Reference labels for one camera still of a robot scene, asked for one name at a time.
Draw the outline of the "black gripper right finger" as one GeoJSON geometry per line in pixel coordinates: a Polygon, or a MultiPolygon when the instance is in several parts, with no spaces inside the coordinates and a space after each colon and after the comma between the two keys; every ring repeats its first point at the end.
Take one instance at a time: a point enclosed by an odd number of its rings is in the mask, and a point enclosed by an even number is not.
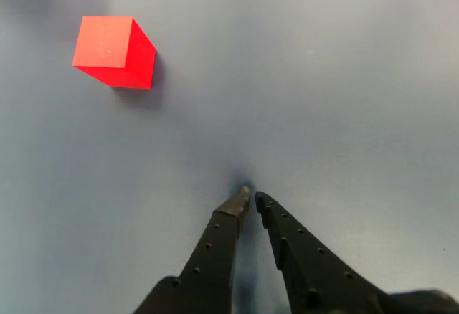
{"type": "Polygon", "coordinates": [[[293,313],[390,313],[387,294],[355,273],[266,193],[255,195],[293,313]]]}

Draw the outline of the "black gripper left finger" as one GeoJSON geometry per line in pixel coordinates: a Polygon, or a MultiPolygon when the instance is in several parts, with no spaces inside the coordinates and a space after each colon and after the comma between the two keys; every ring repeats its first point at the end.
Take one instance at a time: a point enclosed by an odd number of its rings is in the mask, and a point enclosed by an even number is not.
{"type": "Polygon", "coordinates": [[[237,241],[249,211],[241,187],[214,210],[181,274],[156,284],[136,313],[231,313],[237,241]]]}

